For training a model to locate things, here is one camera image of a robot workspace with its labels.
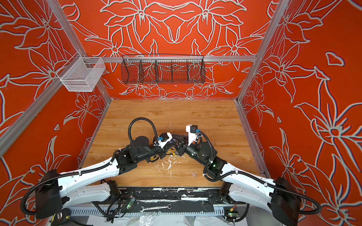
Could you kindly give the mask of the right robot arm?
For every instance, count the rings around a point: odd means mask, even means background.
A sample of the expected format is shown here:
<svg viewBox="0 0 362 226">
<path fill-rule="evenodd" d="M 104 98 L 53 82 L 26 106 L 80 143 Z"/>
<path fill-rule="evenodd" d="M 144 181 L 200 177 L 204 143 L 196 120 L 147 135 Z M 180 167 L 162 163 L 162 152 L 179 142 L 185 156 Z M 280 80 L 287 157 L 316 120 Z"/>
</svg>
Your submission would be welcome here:
<svg viewBox="0 0 362 226">
<path fill-rule="evenodd" d="M 315 215 L 322 210 L 315 199 L 298 193 L 286 179 L 257 176 L 219 158 L 210 139 L 201 131 L 172 137 L 178 155 L 187 154 L 202 164 L 203 177 L 208 181 L 223 181 L 223 193 L 234 202 L 268 211 L 285 226 L 296 226 L 300 215 Z"/>
</svg>

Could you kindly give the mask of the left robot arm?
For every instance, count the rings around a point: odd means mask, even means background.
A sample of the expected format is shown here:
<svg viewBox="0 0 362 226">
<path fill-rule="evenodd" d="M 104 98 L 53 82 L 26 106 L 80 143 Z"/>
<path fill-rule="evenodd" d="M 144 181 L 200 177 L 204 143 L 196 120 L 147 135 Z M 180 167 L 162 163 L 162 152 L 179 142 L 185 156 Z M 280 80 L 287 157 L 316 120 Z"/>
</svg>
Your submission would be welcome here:
<svg viewBox="0 0 362 226">
<path fill-rule="evenodd" d="M 153 143 L 147 137 L 132 138 L 132 126 L 138 121 L 148 122 L 154 132 Z M 168 151 L 167 145 L 172 141 L 171 133 L 158 135 L 154 123 L 147 118 L 139 117 L 128 126 L 130 144 L 113 152 L 112 157 L 103 162 L 70 172 L 58 173 L 55 169 L 47 172 L 41 181 L 32 186 L 23 196 L 20 209 L 28 216 L 36 219 L 48 218 L 68 206 L 85 202 L 103 202 L 118 190 L 111 189 L 109 183 L 101 188 L 91 184 L 103 179 L 125 174 L 142 161 L 151 162 L 154 156 L 163 158 Z"/>
</svg>

